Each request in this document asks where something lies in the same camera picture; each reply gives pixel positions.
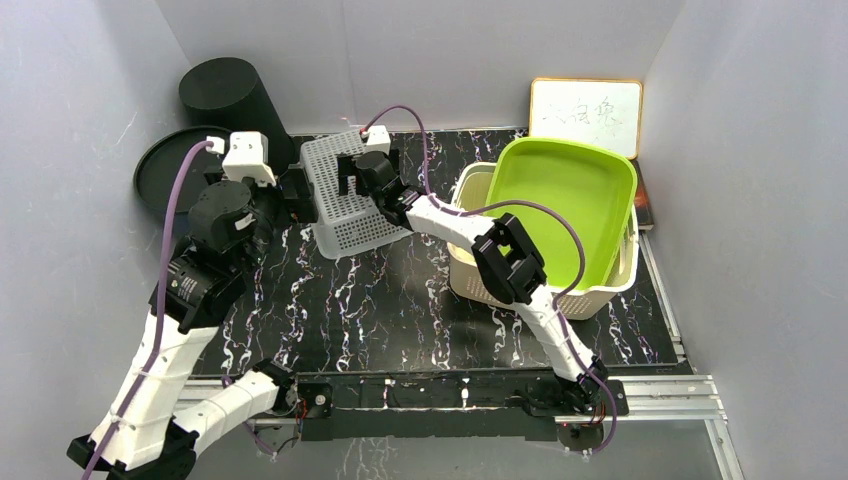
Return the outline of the large black plastic bucket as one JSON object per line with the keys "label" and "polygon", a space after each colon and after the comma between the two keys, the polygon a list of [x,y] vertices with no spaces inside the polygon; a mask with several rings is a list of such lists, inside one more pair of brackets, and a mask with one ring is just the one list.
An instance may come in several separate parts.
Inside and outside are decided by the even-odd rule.
{"label": "large black plastic bucket", "polygon": [[248,61],[219,57],[194,66],[180,80],[178,97],[194,124],[262,133],[276,174],[298,161],[294,142],[257,69]]}

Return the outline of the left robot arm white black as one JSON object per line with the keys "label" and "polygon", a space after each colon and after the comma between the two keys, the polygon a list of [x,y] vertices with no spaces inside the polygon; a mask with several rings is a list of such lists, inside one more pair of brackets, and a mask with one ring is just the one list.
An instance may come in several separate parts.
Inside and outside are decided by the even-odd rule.
{"label": "left robot arm white black", "polygon": [[110,479],[183,479],[199,455],[250,418],[299,412],[294,374],[270,359],[212,397],[178,410],[208,343],[246,290],[246,276],[289,219],[272,169],[253,162],[214,172],[191,208],[190,233],[166,233],[159,280],[130,369],[105,418],[68,457]]}

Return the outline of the green perforated plastic basket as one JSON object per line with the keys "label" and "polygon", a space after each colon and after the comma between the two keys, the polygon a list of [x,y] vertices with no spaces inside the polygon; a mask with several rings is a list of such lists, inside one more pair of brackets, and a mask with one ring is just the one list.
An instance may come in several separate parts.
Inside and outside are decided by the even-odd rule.
{"label": "green perforated plastic basket", "polygon": [[312,230],[325,258],[357,255],[411,235],[389,223],[369,197],[357,196],[354,190],[347,196],[338,194],[336,156],[362,153],[358,129],[307,141],[300,148],[300,163],[314,185],[319,212]]}

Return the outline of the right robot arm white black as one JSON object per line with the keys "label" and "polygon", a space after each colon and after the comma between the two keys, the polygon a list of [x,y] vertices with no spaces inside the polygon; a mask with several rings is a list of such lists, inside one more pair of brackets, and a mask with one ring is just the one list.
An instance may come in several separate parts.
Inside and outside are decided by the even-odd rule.
{"label": "right robot arm white black", "polygon": [[451,207],[426,189],[405,184],[395,169],[396,153],[340,154],[338,192],[370,198],[390,224],[437,237],[472,254],[482,283],[498,302],[511,307],[542,345],[562,388],[564,404],[577,414],[592,410],[616,419],[617,397],[609,371],[574,333],[547,285],[545,262],[520,220],[487,208]]}

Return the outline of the dark blue cylindrical bin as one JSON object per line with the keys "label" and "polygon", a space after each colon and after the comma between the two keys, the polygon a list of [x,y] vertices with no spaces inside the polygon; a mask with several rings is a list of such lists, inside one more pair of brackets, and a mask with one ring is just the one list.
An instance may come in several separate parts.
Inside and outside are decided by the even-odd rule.
{"label": "dark blue cylindrical bin", "polygon": [[[163,217],[170,198],[173,182],[183,160],[192,146],[208,137],[228,140],[231,131],[216,126],[195,126],[171,133],[151,146],[140,158],[134,175],[133,187],[140,203],[152,214]],[[220,167],[222,160],[206,150],[192,161],[180,190],[176,214],[187,214],[208,185],[204,172]]]}

